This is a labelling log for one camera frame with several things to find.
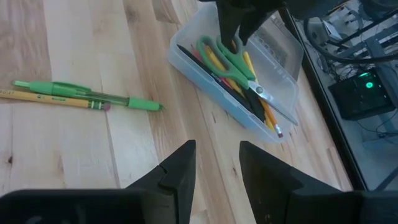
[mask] green scissors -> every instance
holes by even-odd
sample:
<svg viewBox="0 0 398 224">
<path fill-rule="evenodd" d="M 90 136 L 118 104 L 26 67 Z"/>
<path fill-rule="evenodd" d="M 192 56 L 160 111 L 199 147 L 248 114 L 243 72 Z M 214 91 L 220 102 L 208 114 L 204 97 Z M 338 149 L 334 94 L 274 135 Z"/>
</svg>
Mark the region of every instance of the green scissors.
<svg viewBox="0 0 398 224">
<path fill-rule="evenodd" d="M 215 75 L 221 78 L 230 78 L 238 83 L 245 90 L 253 90 L 259 97 L 261 97 L 269 106 L 274 108 L 276 112 L 281 114 L 284 118 L 294 125 L 298 125 L 294 116 L 289 113 L 270 93 L 268 93 L 256 80 L 256 76 L 250 71 L 243 59 L 244 47 L 242 40 L 234 36 L 234 44 L 236 46 L 236 53 L 230 52 L 222 43 L 221 37 L 218 36 L 216 45 L 213 39 L 209 36 L 203 35 L 197 41 L 197 50 L 203 59 L 203 63 Z M 205 46 L 209 46 L 217 59 L 223 64 L 225 71 L 220 70 L 207 56 Z"/>
</svg>

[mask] wooden table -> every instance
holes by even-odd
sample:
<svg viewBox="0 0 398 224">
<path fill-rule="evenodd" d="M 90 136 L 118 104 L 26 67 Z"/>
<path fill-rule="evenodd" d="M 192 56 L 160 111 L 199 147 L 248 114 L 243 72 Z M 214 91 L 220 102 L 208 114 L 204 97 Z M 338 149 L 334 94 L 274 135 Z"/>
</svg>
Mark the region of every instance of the wooden table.
<svg viewBox="0 0 398 224">
<path fill-rule="evenodd" d="M 0 101 L 1 193 L 120 188 L 197 140 L 192 223 L 254 223 L 238 159 L 249 140 L 336 188 L 351 187 L 304 74 L 299 127 L 265 144 L 198 90 L 166 57 L 194 0 L 0 0 L 0 88 L 58 80 L 163 103 L 158 113 Z"/>
</svg>

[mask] wire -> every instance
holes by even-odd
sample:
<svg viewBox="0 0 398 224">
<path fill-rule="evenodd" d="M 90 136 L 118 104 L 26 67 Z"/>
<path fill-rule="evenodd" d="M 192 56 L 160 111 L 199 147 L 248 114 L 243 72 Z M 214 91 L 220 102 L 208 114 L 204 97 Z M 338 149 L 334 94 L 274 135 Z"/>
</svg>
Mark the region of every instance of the wire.
<svg viewBox="0 0 398 224">
<path fill-rule="evenodd" d="M 398 167 L 395 168 L 388 176 L 385 178 L 374 191 L 382 191 L 385 190 L 388 185 L 398 176 Z"/>
<path fill-rule="evenodd" d="M 330 60 L 334 60 L 336 62 L 340 62 L 343 64 L 369 64 L 369 63 L 381 63 L 381 62 L 389 62 L 391 60 L 398 59 L 398 54 L 391 54 L 383 57 L 377 57 L 377 58 L 366 58 L 366 59 L 352 59 L 352 58 L 342 58 L 342 57 L 337 57 L 336 55 L 333 55 L 329 53 L 328 51 L 324 50 L 321 48 L 313 39 L 312 35 L 310 34 L 309 28 L 308 28 L 308 23 L 309 20 L 305 19 L 304 20 L 304 33 L 307 36 L 308 41 L 310 44 L 318 51 L 320 52 L 325 58 L 328 58 Z"/>
<path fill-rule="evenodd" d="M 368 128 L 365 128 L 359 121 L 357 121 L 357 123 L 358 123 L 358 124 L 360 125 L 360 127 L 361 127 L 362 129 L 364 129 L 365 131 L 369 131 L 369 132 L 372 132 L 372 133 L 377 133 L 379 139 L 383 139 L 384 141 L 386 141 L 386 142 L 388 142 L 388 143 L 390 143 L 390 144 L 393 144 L 393 145 L 398 145 L 398 143 L 395 143 L 395 142 L 392 142 L 392 141 L 386 139 L 386 137 L 388 137 L 388 136 L 395 136 L 395 135 L 398 135 L 398 133 L 388 133 L 388 132 L 379 131 L 379 128 L 380 128 L 381 126 L 383 126 L 384 124 L 386 124 L 388 121 L 392 120 L 392 119 L 397 115 L 397 113 L 398 113 L 398 110 L 396 110 L 396 112 L 395 112 L 389 119 L 387 119 L 387 120 L 385 120 L 383 123 L 381 123 L 375 130 L 370 130 L 370 129 L 368 129 Z"/>
<path fill-rule="evenodd" d="M 342 70 L 338 73 L 336 67 L 334 65 L 330 65 L 330 72 L 334 74 L 336 82 L 340 82 L 349 78 L 352 72 L 358 72 L 358 69 L 352 65 L 349 65 L 347 68 L 342 68 Z"/>
</svg>

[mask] green pen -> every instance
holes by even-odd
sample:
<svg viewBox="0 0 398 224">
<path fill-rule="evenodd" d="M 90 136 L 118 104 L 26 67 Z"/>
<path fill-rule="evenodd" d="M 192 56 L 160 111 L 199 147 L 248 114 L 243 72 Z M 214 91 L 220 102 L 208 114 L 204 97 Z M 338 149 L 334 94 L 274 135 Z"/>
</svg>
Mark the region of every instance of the green pen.
<svg viewBox="0 0 398 224">
<path fill-rule="evenodd" d="M 53 95 L 53 96 L 66 96 L 70 98 L 86 99 L 86 100 L 98 100 L 103 102 L 110 102 L 114 105 L 127 106 L 128 108 L 135 108 L 141 110 L 158 111 L 164 107 L 155 101 L 143 100 L 135 97 L 122 97 L 114 96 L 105 93 L 97 93 L 91 90 L 91 88 L 81 85 L 75 85 L 72 83 L 65 82 L 24 82 L 15 80 L 13 82 L 15 86 L 28 88 L 30 91 Z"/>
</svg>

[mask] green light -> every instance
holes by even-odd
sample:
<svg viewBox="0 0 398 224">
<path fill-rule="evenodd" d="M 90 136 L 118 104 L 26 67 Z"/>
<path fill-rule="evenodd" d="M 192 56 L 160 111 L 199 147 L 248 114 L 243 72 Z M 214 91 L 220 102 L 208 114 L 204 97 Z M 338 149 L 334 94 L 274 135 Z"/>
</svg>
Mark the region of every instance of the green light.
<svg viewBox="0 0 398 224">
<path fill-rule="evenodd" d="M 372 88 L 372 87 L 373 87 L 373 83 L 368 82 L 368 83 L 366 84 L 366 87 L 367 87 L 367 88 Z"/>
<path fill-rule="evenodd" d="M 369 72 L 366 72 L 364 74 L 361 74 L 359 77 L 364 77 L 364 76 L 368 76 L 368 75 L 369 75 Z"/>
</svg>

